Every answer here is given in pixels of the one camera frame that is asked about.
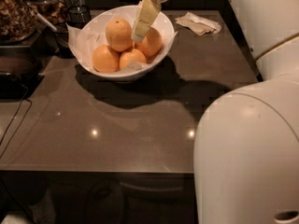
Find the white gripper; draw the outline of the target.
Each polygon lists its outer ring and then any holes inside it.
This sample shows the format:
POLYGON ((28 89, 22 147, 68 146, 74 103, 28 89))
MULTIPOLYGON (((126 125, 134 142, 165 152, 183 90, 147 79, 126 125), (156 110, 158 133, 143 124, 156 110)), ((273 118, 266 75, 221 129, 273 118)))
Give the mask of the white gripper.
POLYGON ((155 22, 161 11, 161 2, 168 0, 142 0, 136 8, 135 21, 131 38, 136 43, 141 43, 155 22))

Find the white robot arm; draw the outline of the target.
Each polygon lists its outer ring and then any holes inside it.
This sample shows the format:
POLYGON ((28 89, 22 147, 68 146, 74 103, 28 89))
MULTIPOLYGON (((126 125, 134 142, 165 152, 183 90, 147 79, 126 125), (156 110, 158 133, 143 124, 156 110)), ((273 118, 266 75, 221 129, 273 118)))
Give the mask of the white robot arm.
POLYGON ((201 117, 199 224, 299 224, 299 0, 229 0, 262 76, 201 117))

